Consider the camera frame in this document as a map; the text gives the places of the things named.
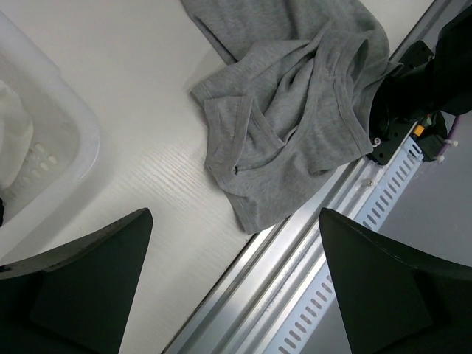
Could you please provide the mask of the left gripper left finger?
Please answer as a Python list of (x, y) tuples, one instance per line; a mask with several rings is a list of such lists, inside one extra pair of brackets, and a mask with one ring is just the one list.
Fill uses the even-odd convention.
[(152, 228), (150, 210), (138, 209), (1, 265), (1, 352), (118, 353)]

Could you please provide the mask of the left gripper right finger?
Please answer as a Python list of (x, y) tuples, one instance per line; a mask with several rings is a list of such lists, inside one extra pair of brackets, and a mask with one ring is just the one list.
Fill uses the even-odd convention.
[(353, 353), (470, 353), (471, 267), (378, 234), (388, 273), (368, 293), (368, 327), (344, 321)]

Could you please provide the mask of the white tank top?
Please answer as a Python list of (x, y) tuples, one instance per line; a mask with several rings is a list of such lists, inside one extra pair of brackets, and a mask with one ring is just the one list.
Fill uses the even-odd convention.
[(1, 81), (1, 190), (15, 181), (33, 134), (32, 117), (21, 98)]

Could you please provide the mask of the grey tank top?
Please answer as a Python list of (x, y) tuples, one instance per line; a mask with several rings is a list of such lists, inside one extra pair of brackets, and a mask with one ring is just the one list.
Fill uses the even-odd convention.
[(369, 114), (393, 70), (360, 1), (184, 1), (225, 66), (192, 95), (205, 165), (244, 231), (293, 214), (344, 164), (372, 152)]

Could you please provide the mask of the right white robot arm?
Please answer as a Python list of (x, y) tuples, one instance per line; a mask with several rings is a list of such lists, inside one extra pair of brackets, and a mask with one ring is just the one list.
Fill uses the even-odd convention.
[(369, 134), (384, 138), (397, 120), (436, 111), (459, 116), (471, 110), (471, 8), (440, 31), (434, 57), (383, 81), (370, 112)]

